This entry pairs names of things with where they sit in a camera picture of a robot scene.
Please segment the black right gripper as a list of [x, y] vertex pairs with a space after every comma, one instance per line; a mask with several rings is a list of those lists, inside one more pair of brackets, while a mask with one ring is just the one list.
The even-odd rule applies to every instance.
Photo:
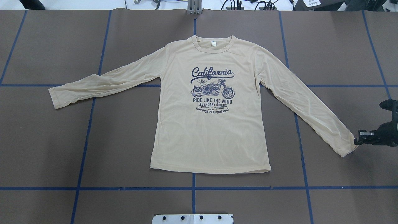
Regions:
[[354, 139], [356, 146], [372, 144], [373, 146], [396, 147], [398, 145], [397, 121], [383, 123], [377, 130], [370, 132], [358, 130], [358, 135], [359, 138]]

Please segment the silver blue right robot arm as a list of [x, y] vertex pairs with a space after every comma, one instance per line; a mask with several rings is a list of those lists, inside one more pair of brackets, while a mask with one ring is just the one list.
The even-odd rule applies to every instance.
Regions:
[[358, 138], [354, 139], [354, 144], [359, 146], [371, 144], [373, 146], [398, 146], [398, 101], [388, 99], [379, 104], [380, 108], [392, 112], [392, 121], [383, 123], [377, 130], [366, 131], [360, 129]]

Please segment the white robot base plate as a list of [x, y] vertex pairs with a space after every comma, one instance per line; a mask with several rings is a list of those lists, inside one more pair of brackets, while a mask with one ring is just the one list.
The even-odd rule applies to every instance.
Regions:
[[152, 224], [233, 224], [232, 214], [158, 214]]

